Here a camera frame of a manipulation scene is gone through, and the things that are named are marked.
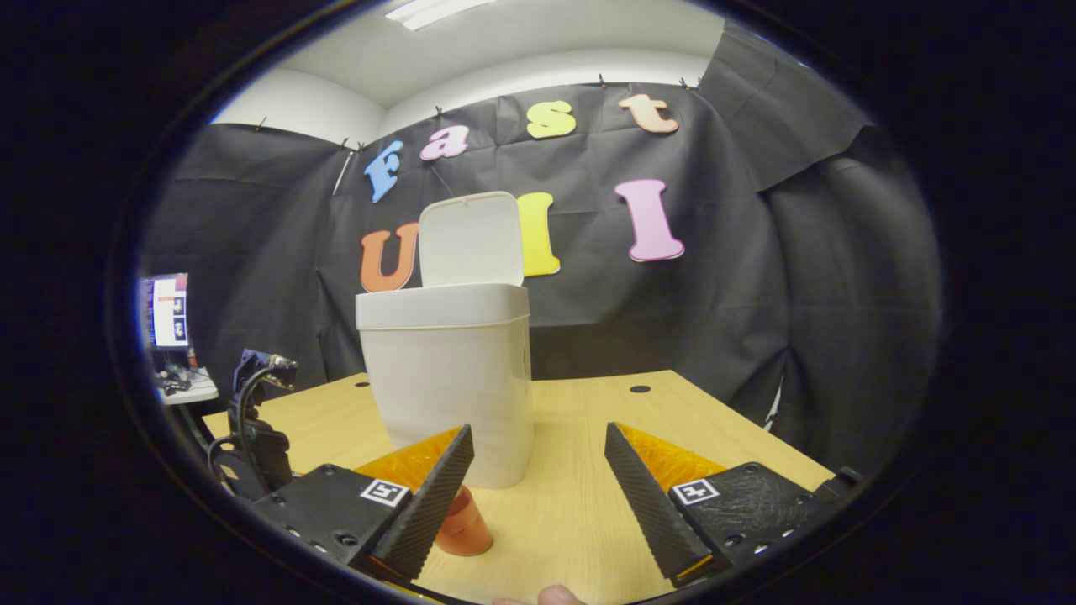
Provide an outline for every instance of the white wall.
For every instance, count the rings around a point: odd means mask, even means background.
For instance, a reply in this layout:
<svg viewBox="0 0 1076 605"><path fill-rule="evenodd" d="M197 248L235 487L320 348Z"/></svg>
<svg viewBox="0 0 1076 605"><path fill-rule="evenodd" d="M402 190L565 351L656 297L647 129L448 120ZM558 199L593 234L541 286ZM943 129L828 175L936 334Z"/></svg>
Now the white wall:
<svg viewBox="0 0 1076 605"><path fill-rule="evenodd" d="M302 132L348 146L369 143L435 115L476 101L561 84L656 82L694 86L709 57L662 51L603 48L572 51L507 61L435 85L387 111L358 93L300 71L266 72L236 96L213 124L259 124Z"/></svg>
<svg viewBox="0 0 1076 605"><path fill-rule="evenodd" d="M213 118L213 124L254 124L302 132L348 146L378 138L385 110L350 88L291 69L255 80Z"/></svg>
<svg viewBox="0 0 1076 605"><path fill-rule="evenodd" d="M655 82L690 86L706 72L710 57L697 57L661 51L601 48L571 51L504 62L492 68L438 84L385 112L376 138L410 126L444 111L499 95L560 84L597 82Z"/></svg>

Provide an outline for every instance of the cable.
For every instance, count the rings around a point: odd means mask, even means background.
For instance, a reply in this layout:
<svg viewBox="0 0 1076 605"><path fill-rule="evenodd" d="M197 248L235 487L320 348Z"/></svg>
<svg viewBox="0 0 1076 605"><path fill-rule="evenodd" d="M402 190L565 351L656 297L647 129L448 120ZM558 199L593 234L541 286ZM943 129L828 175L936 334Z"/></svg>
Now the cable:
<svg viewBox="0 0 1076 605"><path fill-rule="evenodd" d="M235 435L225 435L224 437L217 437L213 439L213 442L206 448L206 465L209 466L209 472L213 474L217 479L223 479L221 473L216 472L216 467L213 466L213 450L224 444L231 444L235 440Z"/></svg>
<svg viewBox="0 0 1076 605"><path fill-rule="evenodd" d="M246 383L243 384L243 388L239 390L239 410L236 414L236 427L239 432L239 444L242 447L244 455L246 456L246 462L251 465L251 468L254 470L254 476L258 478L258 483L261 486L261 489L265 490L266 494L272 493L272 490L270 490L269 484L266 483L266 478L261 476L261 468L258 467L258 463L254 459L254 450L251 449L251 445L246 440L246 426L244 423L246 421L246 403L251 397L251 393L254 392L254 388L257 383L260 382L266 376L272 374L274 369L277 368L272 366L261 368L247 379Z"/></svg>

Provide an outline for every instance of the ceiling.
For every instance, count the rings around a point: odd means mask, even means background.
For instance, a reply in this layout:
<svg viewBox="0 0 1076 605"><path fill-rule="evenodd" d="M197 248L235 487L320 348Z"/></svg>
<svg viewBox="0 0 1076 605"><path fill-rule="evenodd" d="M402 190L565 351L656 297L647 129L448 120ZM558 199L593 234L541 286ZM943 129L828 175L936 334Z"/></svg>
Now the ceiling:
<svg viewBox="0 0 1076 605"><path fill-rule="evenodd" d="M638 48L709 58L724 25L685 0L496 0L411 31L384 17L407 1L366 11L280 67L390 108L466 73L550 53Z"/></svg>

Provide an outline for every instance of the orange letter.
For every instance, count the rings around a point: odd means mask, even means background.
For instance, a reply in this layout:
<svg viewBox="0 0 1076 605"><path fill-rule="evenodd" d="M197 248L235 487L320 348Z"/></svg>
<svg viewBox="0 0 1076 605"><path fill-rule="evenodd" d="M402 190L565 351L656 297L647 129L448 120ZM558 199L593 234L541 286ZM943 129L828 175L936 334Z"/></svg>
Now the orange letter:
<svg viewBox="0 0 1076 605"><path fill-rule="evenodd" d="M414 244L419 241L419 223L400 225L396 229L400 238L400 257L393 275L381 273L381 251L388 241L388 231L373 231L363 237L363 267L359 281L367 292L399 290L411 279L414 270Z"/></svg>
<svg viewBox="0 0 1076 605"><path fill-rule="evenodd" d="M549 243L549 207L553 196L526 194L515 200L520 205L520 228L523 231L523 275L549 276L561 270L561 261L553 256Z"/></svg>
<svg viewBox="0 0 1076 605"><path fill-rule="evenodd" d="M665 119L657 113L659 109L666 109L668 103L653 99L647 95L635 95L617 103L622 108L632 110L632 117L643 130L651 132L671 132L680 127L675 119Z"/></svg>

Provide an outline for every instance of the trash bin lid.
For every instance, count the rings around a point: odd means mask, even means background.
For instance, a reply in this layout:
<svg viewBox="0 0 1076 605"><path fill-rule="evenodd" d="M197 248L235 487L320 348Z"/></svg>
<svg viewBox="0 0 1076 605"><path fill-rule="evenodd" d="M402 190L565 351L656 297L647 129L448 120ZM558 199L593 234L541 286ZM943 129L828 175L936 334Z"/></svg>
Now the trash bin lid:
<svg viewBox="0 0 1076 605"><path fill-rule="evenodd" d="M523 284L515 197L490 192L445 199L419 216L422 285Z"/></svg>

